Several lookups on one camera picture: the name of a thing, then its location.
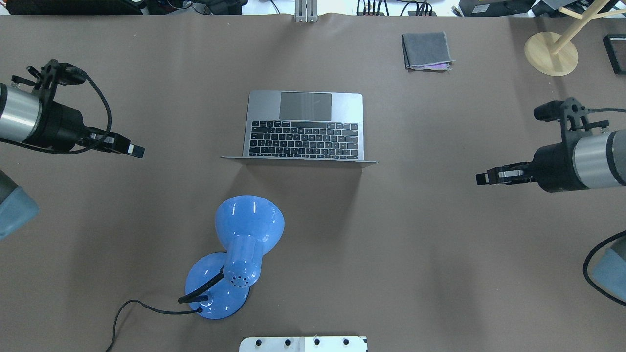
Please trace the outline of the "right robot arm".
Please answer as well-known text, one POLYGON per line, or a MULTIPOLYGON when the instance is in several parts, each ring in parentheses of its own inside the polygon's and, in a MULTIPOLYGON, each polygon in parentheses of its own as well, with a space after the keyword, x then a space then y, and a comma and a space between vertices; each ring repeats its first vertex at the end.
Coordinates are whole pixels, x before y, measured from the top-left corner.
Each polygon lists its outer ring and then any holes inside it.
MULTIPOLYGON (((476 174, 478 185, 536 182, 546 192, 609 189, 625 185, 625 131, 586 136, 539 148, 530 162, 494 167, 476 174)), ((625 305, 625 233, 588 252, 583 276, 597 292, 625 305)))

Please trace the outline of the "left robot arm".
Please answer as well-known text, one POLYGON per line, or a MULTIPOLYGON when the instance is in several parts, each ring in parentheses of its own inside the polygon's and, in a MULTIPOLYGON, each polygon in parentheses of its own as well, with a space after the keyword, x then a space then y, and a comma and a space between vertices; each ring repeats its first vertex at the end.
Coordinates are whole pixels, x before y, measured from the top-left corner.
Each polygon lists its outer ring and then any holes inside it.
MULTIPOLYGON (((1 85, 1 140, 38 147, 53 154, 87 149, 142 158, 145 149, 118 133, 86 127, 81 113, 60 103, 44 105, 34 94, 1 85)), ((0 233, 6 238, 40 211, 37 203, 7 174, 1 173, 0 233)))

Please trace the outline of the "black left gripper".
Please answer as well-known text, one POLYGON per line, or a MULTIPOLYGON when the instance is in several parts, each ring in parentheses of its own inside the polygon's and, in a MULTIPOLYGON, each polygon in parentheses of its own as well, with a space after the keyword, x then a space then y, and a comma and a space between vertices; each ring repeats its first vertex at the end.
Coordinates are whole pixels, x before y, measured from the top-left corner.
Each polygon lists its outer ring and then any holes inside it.
POLYGON ((130 139, 108 130, 86 127, 80 111, 57 102, 40 102, 40 112, 33 132, 33 146, 40 150, 72 150, 76 145, 82 150, 98 149, 143 158, 145 148, 130 139))

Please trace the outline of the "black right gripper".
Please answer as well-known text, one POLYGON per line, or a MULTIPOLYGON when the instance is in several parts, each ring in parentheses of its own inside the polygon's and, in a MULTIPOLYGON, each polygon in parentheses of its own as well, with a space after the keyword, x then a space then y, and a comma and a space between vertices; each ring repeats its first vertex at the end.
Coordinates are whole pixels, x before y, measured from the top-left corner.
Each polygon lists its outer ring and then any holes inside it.
POLYGON ((582 190, 573 165, 575 143, 555 143, 539 148, 528 165, 503 165, 476 174, 477 185, 516 185, 537 182, 546 192, 582 190))

